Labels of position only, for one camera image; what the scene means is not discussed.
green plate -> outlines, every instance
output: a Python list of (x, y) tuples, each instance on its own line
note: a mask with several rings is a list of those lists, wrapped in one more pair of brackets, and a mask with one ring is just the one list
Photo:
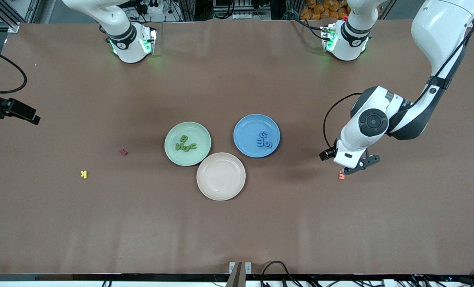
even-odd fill
[(166, 135), (165, 152), (177, 165), (200, 163), (210, 151), (212, 141), (207, 129), (197, 122), (183, 122)]

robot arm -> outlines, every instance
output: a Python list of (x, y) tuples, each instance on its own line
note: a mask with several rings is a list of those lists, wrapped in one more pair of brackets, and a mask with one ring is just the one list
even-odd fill
[(338, 20), (321, 31), (325, 51), (344, 61), (359, 57), (366, 48), (370, 31), (379, 18), (382, 0), (347, 0), (352, 8), (347, 20)]
[(351, 109), (335, 147), (321, 153), (333, 157), (351, 174), (380, 160), (362, 158), (384, 134), (398, 140), (417, 138), (424, 130), (465, 53), (465, 31), (474, 20), (474, 0), (427, 0), (412, 22), (412, 36), (427, 56), (432, 73), (414, 103), (383, 87), (366, 89)]
[(117, 5), (128, 0), (62, 0), (70, 9), (97, 21), (108, 37), (113, 52), (126, 63), (136, 63), (153, 52), (156, 31), (139, 23), (131, 23)]

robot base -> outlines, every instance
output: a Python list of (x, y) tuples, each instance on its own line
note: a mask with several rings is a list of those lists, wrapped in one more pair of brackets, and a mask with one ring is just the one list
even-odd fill
[(150, 29), (150, 27), (136, 22), (133, 22), (132, 25), (135, 26), (137, 35), (127, 49), (119, 49), (119, 47), (110, 42), (113, 47), (113, 53), (126, 63), (136, 63), (148, 54), (153, 54), (157, 38), (157, 31), (155, 29)]
[(327, 27), (321, 27), (322, 31), (320, 34), (322, 38), (329, 38), (329, 40), (322, 40), (322, 47), (324, 51), (328, 51), (343, 61), (351, 61), (357, 59), (359, 55), (366, 49), (366, 43), (368, 42), (368, 37), (366, 40), (361, 43), (353, 43), (357, 47), (352, 47), (352, 45), (341, 36), (341, 26), (345, 23), (344, 20), (338, 20), (333, 24), (329, 24)]

blue plate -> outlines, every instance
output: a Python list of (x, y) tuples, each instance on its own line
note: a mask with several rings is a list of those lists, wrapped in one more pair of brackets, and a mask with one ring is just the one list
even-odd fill
[(245, 116), (233, 130), (233, 142), (237, 149), (249, 157), (270, 155), (279, 145), (278, 125), (263, 114)]

brown table surface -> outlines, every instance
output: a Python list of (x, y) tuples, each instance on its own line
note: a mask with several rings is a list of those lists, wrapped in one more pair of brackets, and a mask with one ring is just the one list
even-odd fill
[[(410, 21), (379, 21), (372, 34), (341, 62), (296, 23), (164, 24), (156, 55), (125, 64), (97, 25), (23, 24), (3, 54), (29, 78), (12, 97), (42, 120), (0, 120), (0, 273), (217, 273), (236, 260), (255, 272), (269, 260), (294, 273), (470, 272), (474, 38), (419, 138), (382, 138), (370, 149), (382, 161), (345, 180), (318, 157), (338, 99), (381, 85), (415, 100), (430, 74)], [(20, 81), (0, 61), (0, 89)], [(353, 102), (331, 113), (331, 141)], [(281, 129), (268, 158), (233, 144), (250, 113)], [(210, 131), (211, 153), (242, 160), (234, 199), (206, 198), (197, 166), (164, 154), (185, 121)]]

